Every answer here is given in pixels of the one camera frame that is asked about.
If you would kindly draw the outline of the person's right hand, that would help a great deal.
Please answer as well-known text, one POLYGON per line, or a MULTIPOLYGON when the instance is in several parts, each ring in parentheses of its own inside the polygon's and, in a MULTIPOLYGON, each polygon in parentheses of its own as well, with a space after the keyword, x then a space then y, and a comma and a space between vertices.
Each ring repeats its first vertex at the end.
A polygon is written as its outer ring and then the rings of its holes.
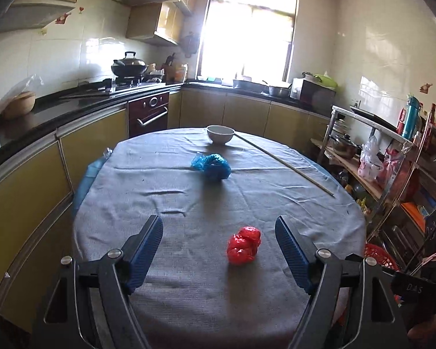
POLYGON ((434 334, 436 333, 436 314, 434 314, 430 319, 415 325, 411 328, 407 336, 408 338, 419 344, 428 343, 434 334))

